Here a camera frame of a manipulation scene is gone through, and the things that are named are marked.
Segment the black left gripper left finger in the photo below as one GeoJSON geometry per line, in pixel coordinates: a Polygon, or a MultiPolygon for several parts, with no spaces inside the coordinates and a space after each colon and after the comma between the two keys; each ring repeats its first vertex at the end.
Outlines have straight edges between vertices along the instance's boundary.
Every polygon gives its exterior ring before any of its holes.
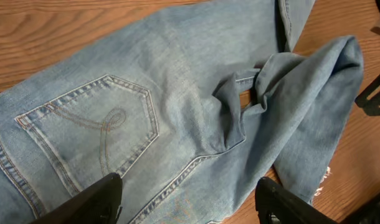
{"type": "Polygon", "coordinates": [[[110,173],[31,224],[116,224],[122,189],[120,176],[110,173]]]}

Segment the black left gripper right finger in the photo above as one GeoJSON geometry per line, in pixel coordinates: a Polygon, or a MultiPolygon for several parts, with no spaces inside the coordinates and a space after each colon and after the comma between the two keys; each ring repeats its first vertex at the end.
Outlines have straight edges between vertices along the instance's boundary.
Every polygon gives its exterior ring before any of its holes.
{"type": "Polygon", "coordinates": [[[262,224],[336,224],[268,177],[262,177],[257,183],[255,209],[262,224]]]}

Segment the blue denim jeans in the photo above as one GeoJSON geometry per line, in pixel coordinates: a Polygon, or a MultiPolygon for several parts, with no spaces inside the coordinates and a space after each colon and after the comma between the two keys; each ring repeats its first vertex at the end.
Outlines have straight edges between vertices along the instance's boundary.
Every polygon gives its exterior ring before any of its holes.
{"type": "Polygon", "coordinates": [[[363,80],[352,35],[293,53],[313,1],[158,11],[0,94],[0,223],[111,172],[120,223],[220,223],[274,167],[311,203],[363,80]]]}

